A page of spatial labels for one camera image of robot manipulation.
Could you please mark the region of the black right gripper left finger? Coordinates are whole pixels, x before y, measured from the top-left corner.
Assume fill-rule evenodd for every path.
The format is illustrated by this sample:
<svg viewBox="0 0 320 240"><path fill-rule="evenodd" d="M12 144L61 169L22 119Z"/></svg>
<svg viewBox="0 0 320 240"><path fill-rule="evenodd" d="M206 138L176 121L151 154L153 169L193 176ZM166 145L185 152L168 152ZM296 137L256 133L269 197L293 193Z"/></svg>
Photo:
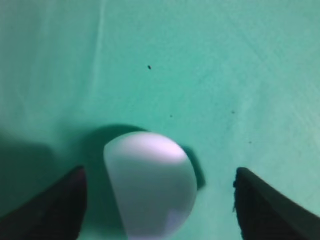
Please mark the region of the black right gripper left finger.
<svg viewBox="0 0 320 240"><path fill-rule="evenodd" d="M85 168L77 166L0 218L2 240L76 240L87 210Z"/></svg>

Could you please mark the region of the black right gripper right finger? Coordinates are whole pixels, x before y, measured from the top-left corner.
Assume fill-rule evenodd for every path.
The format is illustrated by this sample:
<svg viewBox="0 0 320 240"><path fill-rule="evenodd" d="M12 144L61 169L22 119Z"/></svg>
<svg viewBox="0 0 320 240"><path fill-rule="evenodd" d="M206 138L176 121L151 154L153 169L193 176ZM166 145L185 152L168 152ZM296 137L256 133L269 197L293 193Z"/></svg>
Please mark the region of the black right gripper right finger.
<svg viewBox="0 0 320 240"><path fill-rule="evenodd" d="M236 170L234 207L244 240L318 240L320 218L246 167Z"/></svg>

